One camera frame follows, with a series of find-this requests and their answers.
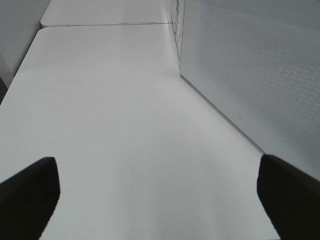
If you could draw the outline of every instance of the gray wall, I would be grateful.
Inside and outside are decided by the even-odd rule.
[[[50,0],[0,0],[0,76],[7,85],[15,75]]]

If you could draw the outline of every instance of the table surface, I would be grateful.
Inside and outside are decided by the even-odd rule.
[[[0,106],[0,181],[56,158],[41,239],[279,239],[262,152],[180,78],[169,27],[38,32]]]
[[[51,0],[43,27],[168,23],[170,0]]]

